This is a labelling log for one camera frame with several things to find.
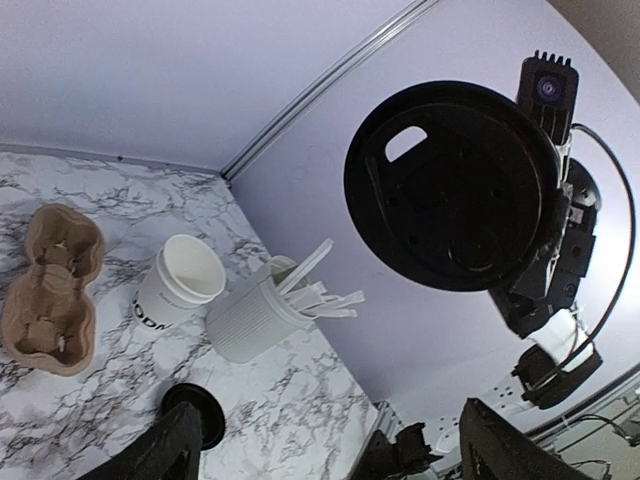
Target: camera lens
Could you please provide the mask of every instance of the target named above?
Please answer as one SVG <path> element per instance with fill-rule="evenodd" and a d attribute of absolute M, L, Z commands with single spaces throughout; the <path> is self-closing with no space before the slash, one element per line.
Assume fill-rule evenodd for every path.
<path fill-rule="evenodd" d="M 562 84 L 556 77 L 546 75 L 538 80 L 538 95 L 545 102 L 556 102 L 562 95 Z"/>

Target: black lid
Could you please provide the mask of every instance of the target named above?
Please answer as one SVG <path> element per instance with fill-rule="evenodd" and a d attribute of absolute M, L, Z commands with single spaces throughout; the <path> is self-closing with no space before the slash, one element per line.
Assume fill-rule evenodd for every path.
<path fill-rule="evenodd" d="M 225 419 L 222 408 L 213 395 L 193 383 L 178 383 L 162 397 L 162 415 L 180 402 L 188 402 L 200 412 L 202 450 L 209 450 L 218 445 L 224 437 Z"/>
<path fill-rule="evenodd" d="M 387 145 L 426 139 L 391 161 Z M 559 157 L 511 100 L 431 82 L 380 104 L 347 154 L 347 207 L 367 246 L 399 274 L 442 290 L 484 290 L 523 271 L 541 243 Z"/>

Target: white cup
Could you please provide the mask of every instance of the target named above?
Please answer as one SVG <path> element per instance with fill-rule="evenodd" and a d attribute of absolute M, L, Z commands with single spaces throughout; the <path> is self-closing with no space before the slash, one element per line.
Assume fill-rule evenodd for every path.
<path fill-rule="evenodd" d="M 206 243 L 174 235 L 133 296 L 134 317 L 145 331 L 162 333 L 217 297 L 225 282 L 224 266 Z"/>
<path fill-rule="evenodd" d="M 313 323 L 315 316 L 291 308 L 276 286 L 297 266 L 274 257 L 214 306 L 207 316 L 207 335 L 216 352 L 245 363 Z M 298 288 L 308 284 L 303 278 Z"/>

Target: ribbed white container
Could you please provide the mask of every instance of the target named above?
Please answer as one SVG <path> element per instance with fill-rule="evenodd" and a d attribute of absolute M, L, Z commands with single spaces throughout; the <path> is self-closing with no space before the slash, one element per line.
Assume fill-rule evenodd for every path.
<path fill-rule="evenodd" d="M 290 258 L 274 257 L 214 306 L 207 316 L 207 334 L 218 354 L 248 362 L 316 318 L 293 310 L 276 290 L 296 265 Z M 305 279 L 296 288 L 306 284 Z"/>

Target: camera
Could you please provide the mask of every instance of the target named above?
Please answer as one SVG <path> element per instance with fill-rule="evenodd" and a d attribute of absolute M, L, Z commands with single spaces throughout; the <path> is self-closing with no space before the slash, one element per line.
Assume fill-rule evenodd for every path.
<path fill-rule="evenodd" d="M 578 72 L 571 67 L 571 59 L 536 52 L 523 62 L 518 108 L 557 146 L 569 139 L 577 93 Z"/>

